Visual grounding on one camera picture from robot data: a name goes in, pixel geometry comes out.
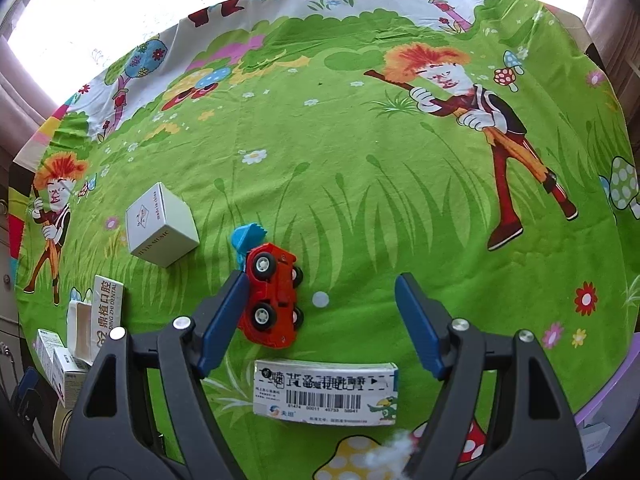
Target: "red pants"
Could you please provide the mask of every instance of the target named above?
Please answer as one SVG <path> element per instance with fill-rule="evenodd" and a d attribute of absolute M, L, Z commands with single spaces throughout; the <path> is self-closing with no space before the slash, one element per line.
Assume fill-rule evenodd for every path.
<path fill-rule="evenodd" d="M 525 139 L 524 134 L 507 132 L 506 136 L 513 142 L 517 142 L 519 145 L 527 148 L 537 158 L 537 160 L 540 160 L 540 157 L 533 149 L 532 145 L 529 144 L 527 139 Z M 494 154 L 495 189 L 498 192 L 498 202 L 500 205 L 500 224 L 505 225 L 513 222 L 519 222 L 520 219 L 518 218 L 516 211 L 513 209 L 511 192 L 507 181 L 507 159 L 510 158 L 511 155 L 500 144 L 491 146 L 491 151 Z M 554 184 L 550 193 L 559 204 L 567 200 L 566 193 L 557 183 Z"/>

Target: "metal screw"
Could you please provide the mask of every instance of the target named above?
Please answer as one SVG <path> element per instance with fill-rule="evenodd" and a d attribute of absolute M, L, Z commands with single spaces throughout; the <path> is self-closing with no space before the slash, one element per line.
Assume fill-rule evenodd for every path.
<path fill-rule="evenodd" d="M 189 316 L 180 316 L 174 319 L 174 328 L 184 330 L 191 326 L 191 318 Z"/>
<path fill-rule="evenodd" d="M 531 343 L 535 338 L 531 330 L 520 330 L 518 332 L 518 339 L 523 343 Z"/>
<path fill-rule="evenodd" d="M 126 333 L 127 331 L 124 330 L 123 326 L 117 326 L 116 328 L 111 330 L 111 332 L 109 332 L 109 337 L 117 341 L 118 339 L 122 339 Z"/>
<path fill-rule="evenodd" d="M 457 317 L 451 322 L 451 327 L 458 332 L 464 332 L 465 330 L 469 330 L 469 322 L 466 319 Z"/>

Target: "white glove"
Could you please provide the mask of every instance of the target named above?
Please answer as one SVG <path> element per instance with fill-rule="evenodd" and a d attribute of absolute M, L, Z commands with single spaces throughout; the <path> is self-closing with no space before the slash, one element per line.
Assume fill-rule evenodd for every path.
<path fill-rule="evenodd" d="M 483 128 L 495 126 L 495 121 L 494 117 L 484 110 L 469 110 L 458 117 L 458 124 L 481 132 Z"/>
<path fill-rule="evenodd" d="M 43 211 L 42 199 L 37 198 L 33 201 L 33 211 L 31 211 L 31 216 L 35 219 L 40 218 L 40 212 Z"/>
<path fill-rule="evenodd" d="M 431 92 L 425 88 L 421 88 L 419 86 L 413 87 L 409 92 L 409 97 L 418 103 L 418 110 L 426 114 L 437 112 L 441 108 L 437 104 L 433 103 L 435 97 L 433 97 Z"/>
<path fill-rule="evenodd" d="M 45 240 L 53 240 L 56 238 L 58 230 L 55 225 L 45 225 L 42 228 L 42 234 L 44 235 Z"/>

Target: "toy car wheel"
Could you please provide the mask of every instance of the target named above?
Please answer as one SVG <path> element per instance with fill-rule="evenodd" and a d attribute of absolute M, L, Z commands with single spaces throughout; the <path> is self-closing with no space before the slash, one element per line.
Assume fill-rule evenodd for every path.
<path fill-rule="evenodd" d="M 260 332 L 270 329 L 277 319 L 276 311 L 269 303 L 256 303 L 251 309 L 251 323 Z"/>
<path fill-rule="evenodd" d="M 293 288 L 298 288 L 302 280 L 305 279 L 305 275 L 302 273 L 302 269 L 298 266 L 293 266 L 291 271 L 291 279 L 293 280 Z"/>
<path fill-rule="evenodd" d="M 299 330 L 305 322 L 305 314 L 298 307 L 293 308 L 293 330 Z"/>
<path fill-rule="evenodd" d="M 276 259 L 273 257 L 273 254 L 258 253 L 254 258 L 251 270 L 256 278 L 265 281 L 275 274 L 276 265 Z"/>

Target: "brown shoe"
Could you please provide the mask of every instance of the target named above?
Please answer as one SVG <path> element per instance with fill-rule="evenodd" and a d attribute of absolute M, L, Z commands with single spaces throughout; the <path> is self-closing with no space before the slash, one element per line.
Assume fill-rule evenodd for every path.
<path fill-rule="evenodd" d="M 520 221 L 512 222 L 510 224 L 500 224 L 494 229 L 491 236 L 489 236 L 486 248 L 490 251 L 495 251 L 514 238 L 520 236 L 523 231 L 524 229 L 522 228 Z"/>
<path fill-rule="evenodd" d="M 571 200 L 566 199 L 564 202 L 559 203 L 562 212 L 564 213 L 564 217 L 570 222 L 571 220 L 575 220 L 578 218 L 578 208 L 574 205 Z"/>

